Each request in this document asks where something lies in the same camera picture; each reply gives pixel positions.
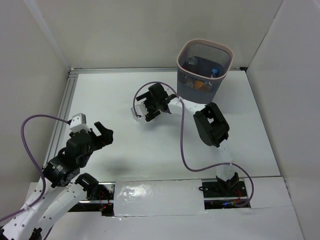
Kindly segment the clear crushed unlabelled bottle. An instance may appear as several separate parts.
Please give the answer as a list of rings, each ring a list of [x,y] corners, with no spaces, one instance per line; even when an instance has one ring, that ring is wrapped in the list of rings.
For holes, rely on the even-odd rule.
[[[196,66],[199,64],[199,61],[198,61],[198,58],[197,58],[197,57],[192,56],[192,57],[189,57],[189,58],[186,60],[185,64],[186,64],[187,66],[196,67]]]

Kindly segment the small orange juice bottle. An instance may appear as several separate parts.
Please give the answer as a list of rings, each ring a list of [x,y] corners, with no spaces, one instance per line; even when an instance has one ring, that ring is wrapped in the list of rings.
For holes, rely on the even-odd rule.
[[[196,90],[201,90],[206,87],[206,84],[203,81],[196,80],[194,82],[193,88]]]

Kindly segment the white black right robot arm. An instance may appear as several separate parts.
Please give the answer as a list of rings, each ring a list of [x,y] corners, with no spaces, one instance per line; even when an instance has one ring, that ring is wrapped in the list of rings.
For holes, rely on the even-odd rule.
[[[230,151],[228,149],[228,138],[230,126],[223,116],[218,105],[214,102],[208,104],[195,103],[178,96],[174,90],[168,94],[165,90],[167,84],[160,81],[146,83],[147,92],[135,93],[131,111],[138,122],[150,122],[164,114],[175,114],[181,116],[180,124],[180,154],[182,163],[187,170],[193,173],[203,172],[216,168],[216,180],[218,190],[223,196],[230,196],[239,182],[239,175],[234,169]],[[201,141],[211,149],[213,157],[217,162],[213,165],[193,169],[188,166],[184,154],[184,124],[190,119],[195,123]]]

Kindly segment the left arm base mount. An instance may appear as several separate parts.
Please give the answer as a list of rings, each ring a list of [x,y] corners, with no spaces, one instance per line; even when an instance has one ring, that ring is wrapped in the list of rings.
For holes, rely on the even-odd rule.
[[[115,182],[100,182],[94,197],[80,200],[70,213],[99,213],[104,217],[114,217]]]

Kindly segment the clear bottle blue Aqua label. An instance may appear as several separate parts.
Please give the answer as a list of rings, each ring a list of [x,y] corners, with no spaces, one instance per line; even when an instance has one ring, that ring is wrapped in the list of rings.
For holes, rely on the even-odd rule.
[[[135,105],[134,107],[131,107],[130,110],[133,115],[133,118],[138,123],[145,123],[146,122],[147,109],[145,108],[145,105],[143,103],[140,103],[138,105]]]

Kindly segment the clear bottle blue cap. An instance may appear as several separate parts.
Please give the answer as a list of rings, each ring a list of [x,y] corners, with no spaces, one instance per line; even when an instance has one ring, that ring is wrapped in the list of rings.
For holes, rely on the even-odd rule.
[[[211,75],[210,75],[210,77],[212,78],[212,79],[216,79],[216,78],[218,78],[220,76],[220,71],[217,69],[217,68],[213,68],[212,70],[211,70]]]

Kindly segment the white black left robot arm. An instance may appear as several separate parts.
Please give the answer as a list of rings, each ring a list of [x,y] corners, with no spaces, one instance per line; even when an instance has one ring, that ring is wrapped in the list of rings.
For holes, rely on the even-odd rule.
[[[23,205],[0,230],[2,240],[42,240],[53,225],[83,199],[92,200],[99,194],[99,182],[88,173],[80,173],[91,155],[113,143],[114,132],[95,122],[100,132],[80,127],[70,133],[66,146],[43,170],[40,181]]]

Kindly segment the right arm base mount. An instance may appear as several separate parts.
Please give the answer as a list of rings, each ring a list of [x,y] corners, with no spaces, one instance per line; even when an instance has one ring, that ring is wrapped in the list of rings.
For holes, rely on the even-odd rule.
[[[203,181],[198,187],[204,198],[205,210],[249,208],[250,204],[239,206],[247,202],[248,194],[243,180],[239,181],[231,190],[222,191],[217,181]]]

